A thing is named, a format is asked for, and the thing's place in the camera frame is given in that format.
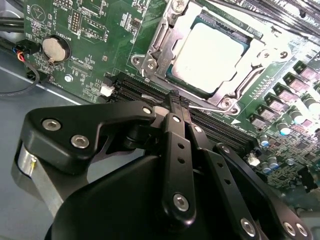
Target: cpu socket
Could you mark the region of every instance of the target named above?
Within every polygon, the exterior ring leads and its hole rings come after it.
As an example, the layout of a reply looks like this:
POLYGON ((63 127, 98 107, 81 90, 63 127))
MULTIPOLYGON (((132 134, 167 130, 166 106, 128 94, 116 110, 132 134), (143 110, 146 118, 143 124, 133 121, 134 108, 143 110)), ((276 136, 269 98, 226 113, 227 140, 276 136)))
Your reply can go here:
POLYGON ((131 63, 146 79, 178 89, 197 108, 237 115, 237 102, 254 81, 272 62, 286 60, 279 58, 283 49, 274 46, 270 28, 248 32, 238 25, 197 2, 169 0, 147 53, 134 54, 131 63))

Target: capacitor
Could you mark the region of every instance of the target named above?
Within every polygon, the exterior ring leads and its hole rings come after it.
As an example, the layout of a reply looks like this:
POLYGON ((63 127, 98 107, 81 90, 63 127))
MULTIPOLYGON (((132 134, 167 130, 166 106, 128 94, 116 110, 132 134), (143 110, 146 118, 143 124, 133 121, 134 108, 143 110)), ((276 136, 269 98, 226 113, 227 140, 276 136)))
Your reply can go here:
POLYGON ((304 105, 309 109, 312 114, 320 114, 320 103, 312 97, 303 101, 304 105))
POLYGON ((269 164, 267 162, 261 163, 261 168, 264 174, 267 174, 268 172, 271 171, 271 168, 269 167, 269 164))
POLYGON ((289 135, 291 133, 291 129, 289 128, 286 122, 279 122, 276 125, 276 128, 279 130, 280 134, 283 136, 289 135))
POLYGON ((271 169, 276 169, 277 167, 279 167, 277 158, 275 156, 271 156, 268 158, 268 164, 269 164, 269 168, 271 169))
POLYGON ((302 115, 299 110, 294 110, 290 113, 290 117, 292 118, 295 124, 303 124, 306 121, 306 118, 302 115))
POLYGON ((259 137, 259 140, 262 147, 269 147, 269 141, 268 141, 267 135, 261 135, 259 137))
POLYGON ((286 160, 286 164, 288 164, 289 166, 292 166, 295 164, 295 160, 293 158, 288 158, 286 160))

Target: silver bolt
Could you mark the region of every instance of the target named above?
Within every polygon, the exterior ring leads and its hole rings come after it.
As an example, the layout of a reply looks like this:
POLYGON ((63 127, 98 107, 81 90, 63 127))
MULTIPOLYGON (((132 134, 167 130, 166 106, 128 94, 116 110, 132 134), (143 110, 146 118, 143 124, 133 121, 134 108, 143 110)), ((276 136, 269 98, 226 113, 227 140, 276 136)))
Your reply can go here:
POLYGON ((180 119, 177 116, 173 116, 173 120, 175 120, 177 123, 180 123, 180 119))
POLYGON ((150 70, 153 70, 157 66, 157 62, 154 59, 149 59, 147 62, 150 70))
POLYGON ((295 160, 293 158, 288 158, 286 160, 286 164, 288 164, 289 166, 292 166, 295 164, 295 160))
POLYGON ((42 122, 42 126, 48 131, 58 131, 61 128, 60 122, 54 119, 46 119, 42 122))
POLYGON ((197 133, 202 133, 202 130, 200 127, 194 126, 194 129, 197 131, 197 133))
POLYGON ((230 108, 230 106, 231 106, 231 101, 230 101, 229 98, 225 98, 225 99, 222 100, 221 107, 223 109, 228 109, 228 108, 230 108))
POLYGON ((291 235, 291 236, 295 236, 296 235, 296 231, 295 229, 287 222, 283 223, 284 229, 291 235))
POLYGON ((226 146, 222 146, 222 150, 225 151, 227 154, 230 153, 229 148, 227 148, 226 146))
POLYGON ((135 65, 138 65, 138 64, 140 63, 139 58, 137 58, 137 57, 133 58, 133 63, 134 63, 135 65))
POLYGON ((66 74, 66 75, 64 76, 64 80, 65 80, 66 82, 68 82, 68 83, 71 83, 71 82, 74 80, 74 77, 73 77, 72 75, 70 75, 70 74, 66 74))
POLYGON ((147 107, 143 107, 142 110, 146 113, 146 114, 151 114, 151 110, 147 107))
POLYGON ((303 236, 308 236, 308 233, 307 231, 305 230, 305 228, 300 224, 300 223, 297 223, 296 224, 297 228, 299 229, 299 232, 303 235, 303 236))
POLYGON ((180 14, 185 10, 186 4, 183 0, 173 0, 171 6, 173 11, 180 14))
POLYGON ((89 140, 82 135, 74 135, 71 138, 71 144, 77 149, 85 149, 89 146, 89 140))
POLYGON ((250 236, 254 237, 256 235, 255 227, 246 218, 240 220, 243 230, 250 236))
POLYGON ((181 212, 186 212, 189 209, 188 200, 179 193, 173 196, 173 203, 176 206, 176 208, 179 209, 181 212))

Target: robotic arm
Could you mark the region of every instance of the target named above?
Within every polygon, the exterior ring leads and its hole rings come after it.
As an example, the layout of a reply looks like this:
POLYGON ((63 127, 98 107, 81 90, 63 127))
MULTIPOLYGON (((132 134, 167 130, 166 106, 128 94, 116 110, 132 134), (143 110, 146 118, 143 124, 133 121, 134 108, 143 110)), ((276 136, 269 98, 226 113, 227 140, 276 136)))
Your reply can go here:
POLYGON ((40 108, 24 120, 15 165, 54 216, 48 240, 311 240, 306 225, 223 143, 213 150, 188 104, 141 101, 40 108), (92 162, 144 156, 87 181, 92 162))

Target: red wire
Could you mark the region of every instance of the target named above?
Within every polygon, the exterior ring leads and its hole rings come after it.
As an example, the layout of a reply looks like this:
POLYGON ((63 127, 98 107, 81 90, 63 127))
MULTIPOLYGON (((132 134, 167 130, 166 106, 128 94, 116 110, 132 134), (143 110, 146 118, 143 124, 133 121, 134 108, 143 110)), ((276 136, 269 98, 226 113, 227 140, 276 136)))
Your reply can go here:
POLYGON ((23 56, 23 54, 24 53, 22 51, 17 53, 17 57, 18 57, 19 61, 21 61, 21 62, 25 62, 26 61, 24 56, 23 56))

